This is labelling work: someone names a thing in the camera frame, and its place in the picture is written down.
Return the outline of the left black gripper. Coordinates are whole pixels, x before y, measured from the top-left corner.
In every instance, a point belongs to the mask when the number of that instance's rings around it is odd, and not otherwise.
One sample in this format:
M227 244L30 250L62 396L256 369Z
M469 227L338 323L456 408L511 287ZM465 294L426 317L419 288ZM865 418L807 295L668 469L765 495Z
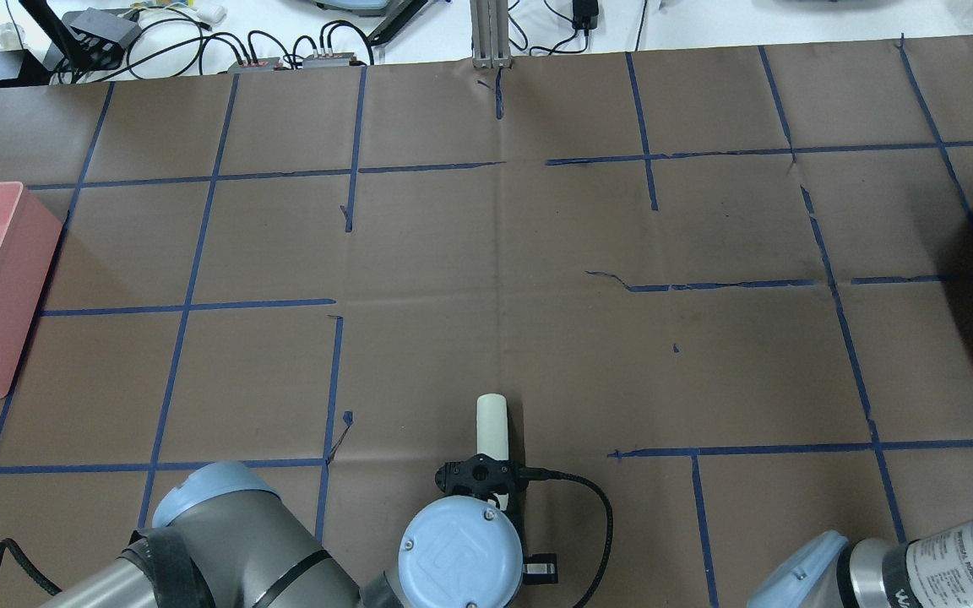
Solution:
M475 454L464 461L444 463L437 470L437 489L444 496L468 496L482 501L497 499L505 512L521 511L529 481L525 466L516 459L494 459Z

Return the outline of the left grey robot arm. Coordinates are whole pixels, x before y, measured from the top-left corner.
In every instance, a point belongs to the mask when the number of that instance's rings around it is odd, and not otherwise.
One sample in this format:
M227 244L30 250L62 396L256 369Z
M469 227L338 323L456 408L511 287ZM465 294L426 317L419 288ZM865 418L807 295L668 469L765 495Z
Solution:
M111 565L50 607L506 607L524 547L501 508L470 496L427 504L394 560L357 584L262 477L238 461L196 470Z

